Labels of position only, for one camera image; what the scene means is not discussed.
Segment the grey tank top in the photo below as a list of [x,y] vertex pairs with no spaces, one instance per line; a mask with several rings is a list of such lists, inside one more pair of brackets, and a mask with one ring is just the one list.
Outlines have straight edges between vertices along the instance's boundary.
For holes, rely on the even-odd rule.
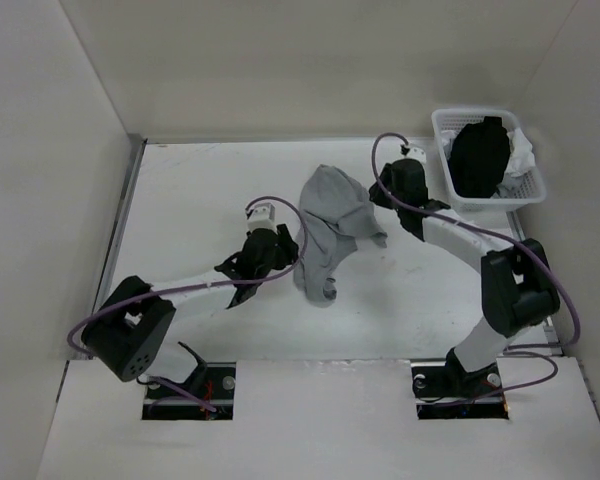
[[298,204],[306,230],[305,253],[293,273],[295,286],[312,304],[326,308],[337,299],[335,272],[369,240],[387,246],[387,232],[375,216],[369,192],[343,170],[320,165],[304,184]]

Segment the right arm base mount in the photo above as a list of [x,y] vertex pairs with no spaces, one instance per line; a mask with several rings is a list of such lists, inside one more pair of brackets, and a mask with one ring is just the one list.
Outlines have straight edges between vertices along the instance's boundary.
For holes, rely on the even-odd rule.
[[419,420],[509,419],[504,394],[489,396],[502,386],[496,364],[460,380],[443,364],[416,364],[411,373]]

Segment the white plastic basket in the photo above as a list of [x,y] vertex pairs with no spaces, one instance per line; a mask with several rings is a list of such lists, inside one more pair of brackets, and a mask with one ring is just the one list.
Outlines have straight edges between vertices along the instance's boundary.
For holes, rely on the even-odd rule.
[[431,114],[431,121],[455,210],[511,212],[546,199],[533,146],[513,113],[443,108]]

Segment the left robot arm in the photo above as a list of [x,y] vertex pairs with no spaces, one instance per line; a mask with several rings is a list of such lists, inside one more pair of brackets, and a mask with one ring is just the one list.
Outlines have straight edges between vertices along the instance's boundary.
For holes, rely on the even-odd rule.
[[248,233],[240,251],[203,275],[162,286],[129,276],[86,323],[81,342],[122,382],[157,384],[194,398],[208,366],[176,338],[176,328],[246,303],[264,279],[295,266],[299,257],[299,245],[280,224]]

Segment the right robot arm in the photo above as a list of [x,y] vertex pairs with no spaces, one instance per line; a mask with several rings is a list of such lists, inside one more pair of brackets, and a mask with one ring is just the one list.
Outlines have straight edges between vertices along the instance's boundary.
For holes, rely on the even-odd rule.
[[522,333],[556,313],[561,300],[542,244],[477,226],[430,198],[423,165],[403,158],[372,169],[373,203],[396,212],[401,227],[473,269],[480,277],[481,317],[431,377],[441,397],[493,395],[496,359]]

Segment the black tank top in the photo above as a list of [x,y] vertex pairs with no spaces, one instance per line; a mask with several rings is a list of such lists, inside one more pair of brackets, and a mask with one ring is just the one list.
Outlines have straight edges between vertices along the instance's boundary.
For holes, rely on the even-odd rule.
[[502,118],[486,116],[465,125],[455,137],[448,160],[456,193],[490,198],[504,178],[511,147]]

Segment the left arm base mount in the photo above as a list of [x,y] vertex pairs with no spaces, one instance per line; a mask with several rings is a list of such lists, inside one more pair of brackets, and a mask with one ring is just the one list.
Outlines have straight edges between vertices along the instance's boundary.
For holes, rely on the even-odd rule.
[[140,381],[145,387],[142,419],[148,421],[229,421],[234,414],[237,365],[199,365],[183,384],[176,386],[215,408],[209,411],[195,400],[156,382]]

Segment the white tank top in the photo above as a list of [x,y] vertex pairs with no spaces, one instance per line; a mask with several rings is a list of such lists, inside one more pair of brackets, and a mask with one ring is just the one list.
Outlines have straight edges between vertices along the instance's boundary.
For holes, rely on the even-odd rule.
[[[441,142],[447,164],[455,137],[459,132],[443,130]],[[511,154],[509,163],[504,173],[502,182],[498,185],[495,194],[490,198],[512,198],[514,191],[522,186],[524,176],[536,166],[535,155],[531,142],[525,137],[520,128],[507,131]]]

